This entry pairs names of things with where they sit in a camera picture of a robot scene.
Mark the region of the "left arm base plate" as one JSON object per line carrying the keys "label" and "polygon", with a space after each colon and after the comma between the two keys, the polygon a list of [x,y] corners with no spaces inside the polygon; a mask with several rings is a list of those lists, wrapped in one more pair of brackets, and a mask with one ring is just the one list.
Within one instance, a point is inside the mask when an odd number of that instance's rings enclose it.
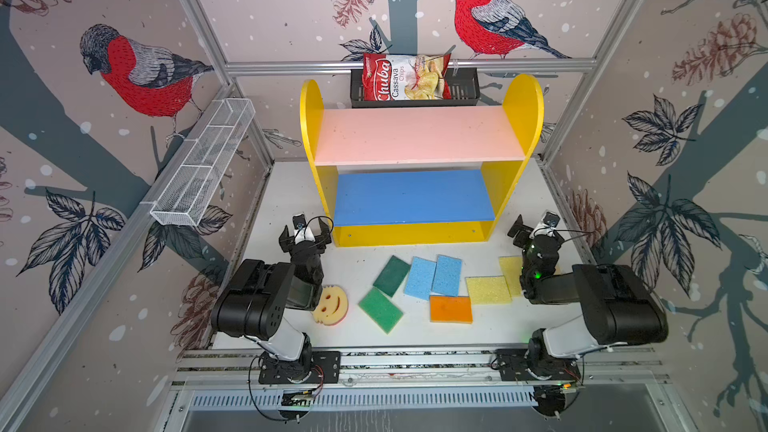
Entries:
{"label": "left arm base plate", "polygon": [[283,361],[264,352],[255,366],[260,385],[336,384],[341,369],[339,351],[313,351],[296,361]]}

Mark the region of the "light blue sponge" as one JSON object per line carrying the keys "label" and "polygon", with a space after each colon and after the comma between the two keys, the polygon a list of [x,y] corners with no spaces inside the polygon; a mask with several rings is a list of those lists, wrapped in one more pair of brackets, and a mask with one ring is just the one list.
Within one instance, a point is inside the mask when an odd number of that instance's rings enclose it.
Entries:
{"label": "light blue sponge", "polygon": [[460,289],[462,264],[461,259],[438,255],[431,292],[441,296],[457,297]]}
{"label": "light blue sponge", "polygon": [[420,300],[428,300],[437,264],[434,261],[414,257],[407,276],[404,294]]}

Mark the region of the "dark green scrub sponge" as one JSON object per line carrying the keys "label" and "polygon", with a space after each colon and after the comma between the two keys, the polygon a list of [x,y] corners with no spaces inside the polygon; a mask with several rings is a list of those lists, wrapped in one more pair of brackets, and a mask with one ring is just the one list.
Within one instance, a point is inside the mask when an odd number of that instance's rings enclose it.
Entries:
{"label": "dark green scrub sponge", "polygon": [[392,298],[410,271],[410,264],[397,256],[391,256],[375,279],[373,286]]}

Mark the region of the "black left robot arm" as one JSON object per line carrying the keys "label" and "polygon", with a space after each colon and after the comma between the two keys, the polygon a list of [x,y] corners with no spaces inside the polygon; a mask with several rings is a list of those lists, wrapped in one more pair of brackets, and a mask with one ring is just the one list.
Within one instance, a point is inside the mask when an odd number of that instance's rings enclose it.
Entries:
{"label": "black left robot arm", "polygon": [[257,343],[262,363],[282,379],[299,382],[312,372],[309,336],[296,330],[287,309],[312,311],[319,304],[324,271],[321,255],[332,242],[334,222],[328,216],[299,214],[278,237],[287,262],[244,260],[213,306],[212,330]]}

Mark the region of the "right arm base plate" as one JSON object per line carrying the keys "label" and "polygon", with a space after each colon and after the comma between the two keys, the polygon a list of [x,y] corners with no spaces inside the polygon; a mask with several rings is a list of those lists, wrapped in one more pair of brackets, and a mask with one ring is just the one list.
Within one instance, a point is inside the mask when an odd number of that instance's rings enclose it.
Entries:
{"label": "right arm base plate", "polygon": [[554,358],[547,353],[535,356],[527,349],[498,349],[489,366],[500,374],[504,382],[582,380],[575,359]]}

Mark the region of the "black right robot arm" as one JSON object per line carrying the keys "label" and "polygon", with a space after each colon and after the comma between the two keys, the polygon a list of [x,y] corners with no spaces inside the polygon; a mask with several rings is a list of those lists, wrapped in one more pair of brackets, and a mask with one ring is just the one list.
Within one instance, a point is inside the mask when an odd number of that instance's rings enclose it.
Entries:
{"label": "black right robot arm", "polygon": [[526,368],[540,380],[574,374],[575,361],[586,354],[661,343],[669,333],[666,314],[630,267],[575,264],[568,273],[556,271],[566,242],[559,221],[547,211],[531,227],[519,216],[508,231],[522,251],[518,283],[523,297],[533,305],[577,303],[581,308],[580,316],[532,334]]}

